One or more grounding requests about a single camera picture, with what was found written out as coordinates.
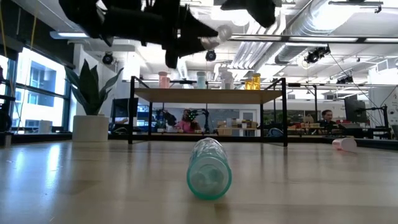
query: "dark hair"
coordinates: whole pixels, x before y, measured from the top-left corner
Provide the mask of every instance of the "dark hair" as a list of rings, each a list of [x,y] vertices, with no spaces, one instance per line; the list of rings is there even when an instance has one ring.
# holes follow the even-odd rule
[[[185,112],[186,112],[186,111],[188,111],[188,113],[191,112],[190,110],[185,109],[185,110],[183,111],[183,113],[182,113],[182,118],[181,118],[181,120],[182,120],[182,121],[186,121],[186,122],[190,122],[191,120],[189,119],[189,117],[188,117],[188,116],[185,116]]]
[[[326,115],[328,112],[331,112],[331,110],[324,110],[324,111],[322,111],[322,116]]]

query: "pink object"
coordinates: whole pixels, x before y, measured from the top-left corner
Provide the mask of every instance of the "pink object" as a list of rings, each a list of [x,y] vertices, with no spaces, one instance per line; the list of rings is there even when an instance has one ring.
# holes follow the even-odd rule
[[[159,72],[159,88],[169,88],[167,72]]]
[[[188,121],[179,121],[176,125],[176,128],[180,128],[185,133],[194,133],[195,130],[191,128],[191,122]]]
[[[356,141],[353,138],[335,139],[332,146],[336,150],[352,151],[356,149]]]

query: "pink shirt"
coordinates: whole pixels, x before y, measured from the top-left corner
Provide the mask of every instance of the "pink shirt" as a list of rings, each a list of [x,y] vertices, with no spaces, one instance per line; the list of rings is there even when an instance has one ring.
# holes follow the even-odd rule
[[[191,122],[188,122],[188,121],[179,121],[175,126],[179,127],[185,133],[194,133],[195,132],[195,130],[191,128]]]

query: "computer monitor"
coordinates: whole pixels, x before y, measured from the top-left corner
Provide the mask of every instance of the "computer monitor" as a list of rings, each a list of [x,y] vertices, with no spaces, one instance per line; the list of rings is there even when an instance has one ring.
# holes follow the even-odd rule
[[[346,108],[346,119],[352,123],[366,123],[368,122],[368,117],[366,116],[366,111],[362,110],[366,108],[365,102],[345,98],[344,104]]]
[[[115,118],[128,118],[129,117],[129,98],[126,99],[114,99],[112,102],[112,112],[111,117],[112,121],[114,122]],[[137,107],[138,107],[138,98],[134,98],[133,101],[133,117],[137,116]]]

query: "pink container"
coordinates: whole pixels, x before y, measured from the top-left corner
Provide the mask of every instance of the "pink container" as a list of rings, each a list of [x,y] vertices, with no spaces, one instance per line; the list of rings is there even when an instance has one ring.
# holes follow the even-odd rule
[[[353,151],[356,149],[356,141],[353,138],[336,139],[332,145],[336,150]]]
[[[167,72],[159,72],[159,88],[169,88]]]

